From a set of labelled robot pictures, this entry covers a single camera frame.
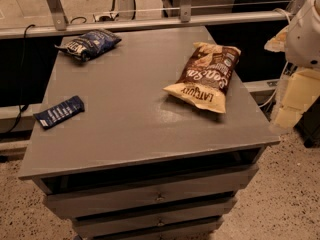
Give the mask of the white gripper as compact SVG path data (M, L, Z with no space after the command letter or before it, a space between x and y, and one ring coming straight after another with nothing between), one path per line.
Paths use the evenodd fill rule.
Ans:
M285 51L286 60L298 66L291 76L282 76L276 88L270 130L284 134L320 96L320 0L306 0L289 26L268 40L264 49Z

